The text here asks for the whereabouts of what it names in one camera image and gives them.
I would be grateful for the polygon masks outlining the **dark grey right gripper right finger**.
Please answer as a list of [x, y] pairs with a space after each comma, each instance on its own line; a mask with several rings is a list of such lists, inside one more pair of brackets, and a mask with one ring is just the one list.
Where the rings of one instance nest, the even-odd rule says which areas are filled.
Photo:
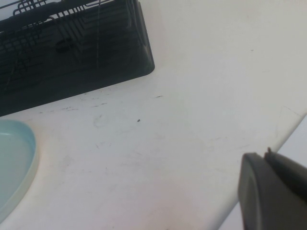
[[265, 161], [293, 192], [307, 191], [307, 168], [268, 148]]

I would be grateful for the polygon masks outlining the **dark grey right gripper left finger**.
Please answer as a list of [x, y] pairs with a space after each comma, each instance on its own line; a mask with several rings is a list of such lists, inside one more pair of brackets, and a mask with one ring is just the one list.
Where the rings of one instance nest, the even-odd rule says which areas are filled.
[[307, 192], [293, 192], [264, 157], [242, 157], [238, 200], [246, 230], [305, 230]]

